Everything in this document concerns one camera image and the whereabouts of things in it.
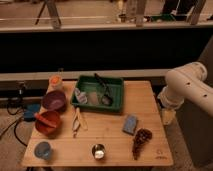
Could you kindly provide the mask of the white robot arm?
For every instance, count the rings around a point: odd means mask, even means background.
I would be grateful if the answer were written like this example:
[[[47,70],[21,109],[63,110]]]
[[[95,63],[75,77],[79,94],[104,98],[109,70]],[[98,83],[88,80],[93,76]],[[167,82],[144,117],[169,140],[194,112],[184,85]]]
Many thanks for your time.
[[[204,83],[207,74],[207,69],[201,62],[188,63],[166,73],[166,85],[157,96],[162,104],[161,115],[164,125],[172,122],[176,110],[182,106],[185,99],[213,116],[213,87]]]

